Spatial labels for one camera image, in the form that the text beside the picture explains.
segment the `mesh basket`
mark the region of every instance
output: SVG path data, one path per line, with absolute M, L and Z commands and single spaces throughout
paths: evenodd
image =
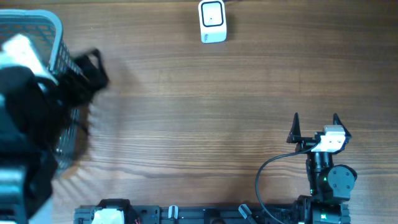
M 34 39 L 35 44 L 39 45 L 42 60 L 48 62 L 47 69 L 52 74 L 61 74 L 68 67 L 77 73 L 81 72 L 69 57 L 68 48 L 62 40 L 61 20 L 54 13 L 45 10 L 0 10 L 0 44 L 16 34 L 24 34 Z M 78 120 L 79 111 L 73 110 L 71 116 Z M 75 139 L 75 125 L 71 125 L 61 134 L 54 149 L 58 173 L 72 164 Z

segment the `wooden surface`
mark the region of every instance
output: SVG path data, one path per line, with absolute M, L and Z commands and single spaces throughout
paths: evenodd
M 90 107 L 88 152 L 53 182 L 55 223 L 102 198 L 256 203 L 259 166 L 294 150 L 295 112 L 305 136 L 334 112 L 351 131 L 334 161 L 359 175 L 353 223 L 398 219 L 395 4 L 228 2 L 228 40 L 208 45 L 197 2 L 40 7 L 59 15 L 73 53 L 102 50 L 112 82 Z M 305 156 L 273 162 L 260 185 L 266 202 L 308 195 Z

